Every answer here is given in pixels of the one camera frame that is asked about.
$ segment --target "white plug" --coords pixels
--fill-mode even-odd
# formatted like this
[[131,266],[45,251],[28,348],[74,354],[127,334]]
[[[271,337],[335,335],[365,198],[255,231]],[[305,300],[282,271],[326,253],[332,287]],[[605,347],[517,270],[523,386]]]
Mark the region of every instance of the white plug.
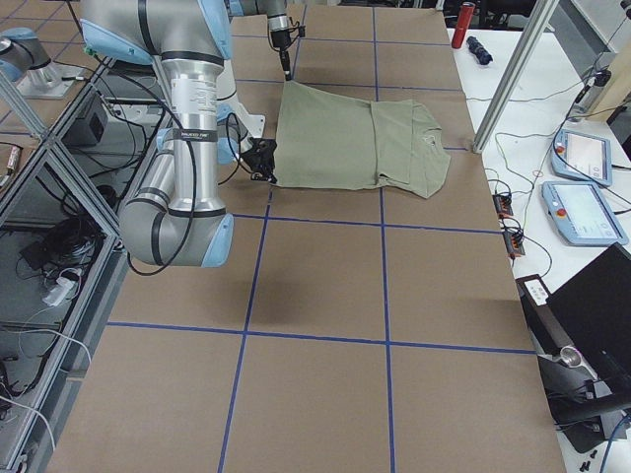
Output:
[[57,284],[50,289],[42,301],[51,307],[60,305],[68,297],[70,291],[77,287],[82,273],[81,268],[64,269],[55,281]]

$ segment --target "device screen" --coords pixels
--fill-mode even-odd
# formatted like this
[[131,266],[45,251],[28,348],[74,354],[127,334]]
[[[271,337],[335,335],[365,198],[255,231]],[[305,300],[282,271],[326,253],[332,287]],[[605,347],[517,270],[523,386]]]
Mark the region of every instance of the device screen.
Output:
[[617,238],[618,234],[589,185],[555,185],[578,238]]
[[590,177],[603,179],[605,175],[606,153],[604,142],[589,136],[567,134],[568,147],[565,159],[570,171],[576,169]]

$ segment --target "blue cable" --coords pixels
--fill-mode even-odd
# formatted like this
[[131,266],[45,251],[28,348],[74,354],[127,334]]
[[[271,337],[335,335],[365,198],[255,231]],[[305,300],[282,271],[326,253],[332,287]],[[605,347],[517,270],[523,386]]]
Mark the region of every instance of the blue cable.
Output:
[[631,421],[631,415],[624,416],[622,419],[620,419],[620,422],[618,422],[618,424],[615,426],[615,429],[613,429],[613,432],[611,433],[611,437],[609,437],[609,440],[607,441],[607,448],[604,451],[604,457],[602,458],[602,464],[600,466],[599,473],[603,473],[603,471],[604,471],[604,465],[607,463],[607,457],[609,456],[609,450],[611,449],[611,445],[613,444],[613,440],[615,439],[615,435],[618,432],[618,429],[620,429],[620,427],[622,427],[622,425],[625,422],[629,422],[629,421]]

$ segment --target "white robot link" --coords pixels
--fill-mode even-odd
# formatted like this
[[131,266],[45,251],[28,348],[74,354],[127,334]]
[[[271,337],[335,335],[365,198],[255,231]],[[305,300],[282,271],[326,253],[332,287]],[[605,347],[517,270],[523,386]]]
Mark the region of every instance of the white robot link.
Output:
[[[81,7],[89,48],[164,71],[170,83],[167,102],[180,125],[172,130],[173,153],[155,157],[140,189],[121,211],[126,248],[135,258],[161,267],[221,266],[230,252],[234,218],[219,197],[218,154],[221,159],[222,151],[236,149],[234,140],[245,133],[237,132],[235,138],[231,132],[220,141],[218,114],[221,121],[226,110],[233,112],[239,119],[235,128],[254,138],[262,134],[262,120],[248,123],[252,115],[235,92],[229,12],[267,15],[287,80],[292,33],[304,35],[304,27],[287,17],[285,0],[82,0]],[[218,88],[229,96],[219,106]],[[275,180],[274,148],[273,140],[242,140],[241,159],[252,169],[252,178]]]

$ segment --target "folded cloth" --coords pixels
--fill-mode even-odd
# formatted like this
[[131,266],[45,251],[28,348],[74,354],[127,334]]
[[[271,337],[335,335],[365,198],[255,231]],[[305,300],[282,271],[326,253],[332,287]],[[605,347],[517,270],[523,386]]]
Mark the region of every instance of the folded cloth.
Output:
[[441,127],[414,101],[362,101],[286,82],[276,131],[279,186],[374,189],[393,185],[428,198],[450,156]]

